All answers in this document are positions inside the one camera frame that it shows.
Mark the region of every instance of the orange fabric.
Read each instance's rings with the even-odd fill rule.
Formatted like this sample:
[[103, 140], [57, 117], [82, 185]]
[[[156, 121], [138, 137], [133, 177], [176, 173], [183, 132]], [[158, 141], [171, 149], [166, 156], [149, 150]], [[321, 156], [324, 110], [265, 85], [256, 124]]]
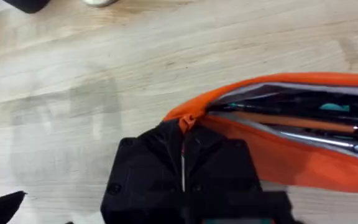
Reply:
[[290, 141], [224, 118], [205, 116], [199, 122], [228, 138], [245, 140], [262, 180], [358, 192], [358, 158]]
[[264, 82], [358, 86], [358, 74], [281, 73], [244, 80], [197, 96], [171, 110], [164, 120], [179, 119], [183, 132], [199, 121], [229, 138], [246, 140], [263, 180], [358, 192], [358, 159], [355, 157], [293, 142], [222, 118], [204, 116], [208, 103], [219, 96], [242, 86]]
[[279, 124], [285, 126], [293, 126], [300, 128], [313, 128], [321, 130], [339, 131], [344, 133], [353, 133], [353, 126], [346, 124], [337, 124], [324, 121], [315, 121], [311, 119], [292, 118], [289, 116], [271, 116], [257, 113], [233, 112], [239, 118], [249, 119], [264, 124]]

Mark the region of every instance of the black object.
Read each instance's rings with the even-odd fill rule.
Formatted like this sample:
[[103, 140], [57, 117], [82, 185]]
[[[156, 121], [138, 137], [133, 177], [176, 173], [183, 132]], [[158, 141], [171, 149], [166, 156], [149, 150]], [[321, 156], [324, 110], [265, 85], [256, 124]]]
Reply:
[[49, 0], [4, 0], [12, 6], [20, 9], [23, 12], [32, 14], [43, 9]]
[[0, 197], [0, 224], [7, 224], [23, 202], [23, 191]]
[[262, 191], [243, 140], [203, 126], [182, 135], [177, 121], [121, 140], [101, 213], [107, 224], [199, 224], [222, 218], [298, 223], [285, 192]]

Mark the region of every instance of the light wood surface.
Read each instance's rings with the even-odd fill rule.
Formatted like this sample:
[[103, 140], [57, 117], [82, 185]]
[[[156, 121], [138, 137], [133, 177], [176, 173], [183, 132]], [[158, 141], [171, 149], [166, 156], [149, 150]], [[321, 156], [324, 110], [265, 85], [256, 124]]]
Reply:
[[[101, 223], [122, 137], [204, 91], [304, 71], [358, 72], [358, 1], [0, 1], [0, 195], [29, 193], [12, 223]], [[284, 188], [306, 223], [358, 223], [358, 194]]]

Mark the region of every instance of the teal object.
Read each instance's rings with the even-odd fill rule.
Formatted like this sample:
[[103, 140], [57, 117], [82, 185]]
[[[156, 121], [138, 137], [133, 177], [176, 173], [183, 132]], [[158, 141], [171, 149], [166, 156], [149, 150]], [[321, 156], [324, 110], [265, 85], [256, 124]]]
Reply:
[[343, 112], [350, 112], [351, 107], [349, 105], [337, 105], [335, 103], [326, 103], [323, 106], [320, 106], [321, 110], [333, 110], [333, 111], [343, 111]]

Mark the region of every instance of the orange pencil case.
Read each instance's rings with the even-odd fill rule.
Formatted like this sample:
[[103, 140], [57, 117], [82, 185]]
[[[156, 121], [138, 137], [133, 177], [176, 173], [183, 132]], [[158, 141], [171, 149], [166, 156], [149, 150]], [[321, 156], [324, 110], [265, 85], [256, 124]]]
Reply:
[[164, 121], [178, 119], [184, 133], [199, 123], [228, 138], [245, 140], [262, 180], [358, 192], [358, 154], [323, 143], [294, 141], [231, 114], [206, 112], [211, 105], [268, 95], [281, 88], [358, 95], [358, 74], [279, 73], [244, 80], [187, 101], [171, 110]]

